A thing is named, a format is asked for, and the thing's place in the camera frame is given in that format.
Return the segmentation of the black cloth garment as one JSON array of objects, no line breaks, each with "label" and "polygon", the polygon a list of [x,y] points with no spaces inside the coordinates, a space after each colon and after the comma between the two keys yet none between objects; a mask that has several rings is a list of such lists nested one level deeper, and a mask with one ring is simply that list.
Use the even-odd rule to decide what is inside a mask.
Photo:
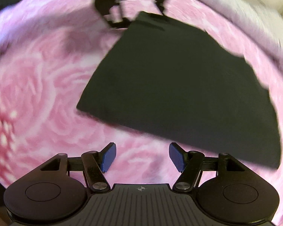
[{"label": "black cloth garment", "polygon": [[77,104],[102,121],[278,168],[269,91],[208,33],[141,12],[98,65]]}]

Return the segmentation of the white ribbed folded blanket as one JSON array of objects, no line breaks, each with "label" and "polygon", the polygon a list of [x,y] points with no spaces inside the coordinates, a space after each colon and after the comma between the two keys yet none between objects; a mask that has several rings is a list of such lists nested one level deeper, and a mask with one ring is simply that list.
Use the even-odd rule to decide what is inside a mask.
[{"label": "white ribbed folded blanket", "polygon": [[283,74],[283,18],[263,5],[244,0],[199,0],[238,26],[275,59]]}]

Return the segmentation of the pink rose pattern bedsheet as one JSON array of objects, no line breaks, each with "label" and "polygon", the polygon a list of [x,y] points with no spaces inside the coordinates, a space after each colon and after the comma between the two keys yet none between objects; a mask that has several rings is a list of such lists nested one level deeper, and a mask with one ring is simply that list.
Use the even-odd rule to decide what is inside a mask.
[{"label": "pink rose pattern bedsheet", "polygon": [[[79,156],[114,142],[109,183],[174,183],[169,140],[104,124],[76,110],[97,65],[121,36],[92,9],[93,0],[22,0],[0,13],[0,183],[9,186],[57,153]],[[282,140],[277,170],[251,164],[271,183],[283,225],[283,75],[235,24],[197,0],[169,0],[169,15],[208,32],[245,57],[269,88]]]}]

